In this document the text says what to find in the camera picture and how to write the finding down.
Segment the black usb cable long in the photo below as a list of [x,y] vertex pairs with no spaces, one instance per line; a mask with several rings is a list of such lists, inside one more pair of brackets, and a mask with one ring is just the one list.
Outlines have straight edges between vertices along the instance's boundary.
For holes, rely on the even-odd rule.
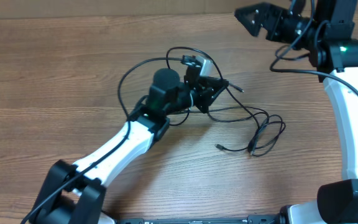
[[[217,118],[213,117],[211,115],[210,111],[207,112],[208,117],[218,123],[236,123],[236,122],[240,122],[240,121],[247,121],[249,119],[253,119],[257,125],[257,129],[255,130],[253,137],[251,138],[251,140],[249,141],[249,143],[246,147],[243,147],[241,149],[228,149],[228,148],[222,146],[221,144],[216,144],[215,147],[219,150],[227,151],[227,152],[247,151],[251,157],[262,157],[262,156],[268,154],[272,150],[272,148],[275,146],[280,135],[284,132],[284,130],[286,128],[286,124],[283,121],[282,117],[277,114],[268,114],[265,110],[263,110],[261,108],[244,106],[232,94],[232,92],[228,88],[226,88],[226,91],[228,92],[230,97],[237,103],[237,106],[221,108],[218,110],[213,110],[213,112],[241,108],[246,113],[249,114],[248,117],[241,118],[241,119],[221,120],[221,119],[217,119]],[[277,135],[275,137],[273,137],[269,142],[265,143],[264,145],[258,146],[257,144],[260,139],[260,136],[263,134],[265,129],[271,124],[279,124],[280,125]]]

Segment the black usb cable short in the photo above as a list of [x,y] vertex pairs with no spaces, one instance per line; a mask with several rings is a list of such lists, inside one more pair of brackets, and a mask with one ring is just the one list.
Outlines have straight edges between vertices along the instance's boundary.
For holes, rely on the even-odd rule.
[[[260,108],[254,108],[254,107],[249,107],[249,106],[244,106],[242,103],[240,103],[237,98],[228,90],[226,89],[227,92],[230,94],[230,96],[232,97],[232,99],[238,104],[238,106],[232,106],[232,107],[228,107],[228,108],[221,108],[221,109],[216,109],[216,110],[212,110],[210,112],[207,113],[208,117],[215,121],[215,122],[219,122],[219,123],[236,123],[236,122],[241,122],[241,121],[247,121],[249,119],[253,119],[257,125],[257,130],[255,131],[254,136],[252,137],[252,139],[249,141],[248,145],[246,147],[243,147],[241,149],[228,149],[220,144],[216,145],[216,148],[218,148],[219,150],[222,151],[229,151],[229,152],[240,152],[240,151],[247,151],[251,156],[255,156],[255,157],[260,157],[265,155],[266,153],[268,153],[269,150],[267,150],[266,152],[259,154],[259,155],[255,155],[254,152],[257,149],[263,149],[269,145],[274,146],[274,144],[277,142],[276,140],[271,140],[268,143],[266,143],[263,146],[257,147],[257,141],[259,140],[259,136],[262,134],[262,132],[264,131],[264,129],[269,125],[270,122],[270,115],[263,109]],[[225,111],[225,110],[233,110],[233,109],[244,109],[249,115],[245,118],[237,118],[237,119],[218,119],[215,118],[211,113],[212,112],[218,112],[218,111]],[[266,116],[266,118],[262,121],[262,124],[259,123],[258,119],[256,118],[257,115],[264,115]]]

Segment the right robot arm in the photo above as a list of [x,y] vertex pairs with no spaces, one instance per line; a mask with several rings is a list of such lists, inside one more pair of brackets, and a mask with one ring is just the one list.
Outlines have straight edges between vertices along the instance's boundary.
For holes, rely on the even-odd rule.
[[301,15],[305,4],[262,2],[234,13],[251,35],[266,29],[267,40],[308,51],[310,73],[329,96],[341,142],[342,179],[322,185],[313,201],[283,207],[277,223],[358,223],[358,40],[352,38],[357,2],[313,1],[310,17]]

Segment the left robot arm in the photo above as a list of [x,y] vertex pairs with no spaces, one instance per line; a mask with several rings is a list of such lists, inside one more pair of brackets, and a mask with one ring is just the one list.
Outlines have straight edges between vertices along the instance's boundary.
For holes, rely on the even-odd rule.
[[207,113],[229,85],[223,77],[209,75],[216,63],[205,53],[179,61],[187,67],[184,78],[168,67],[156,71],[146,99],[124,113],[124,126],[108,142],[73,164],[59,160],[51,166],[23,223],[115,222],[102,211],[111,182],[161,140],[170,127],[169,115],[193,106]]

